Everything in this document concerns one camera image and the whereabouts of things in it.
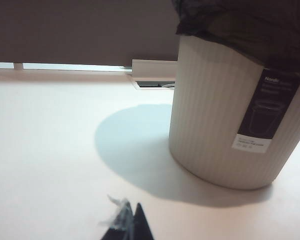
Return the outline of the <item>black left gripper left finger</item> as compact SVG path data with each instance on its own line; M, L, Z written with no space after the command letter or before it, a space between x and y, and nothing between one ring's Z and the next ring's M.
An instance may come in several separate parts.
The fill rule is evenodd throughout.
M130 221L114 221L101 240L130 240Z

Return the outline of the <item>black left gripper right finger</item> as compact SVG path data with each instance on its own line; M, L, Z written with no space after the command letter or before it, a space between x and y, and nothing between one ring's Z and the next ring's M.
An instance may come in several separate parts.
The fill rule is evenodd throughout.
M148 224L142 205L138 202L133 216L133 239L153 240L153 235Z

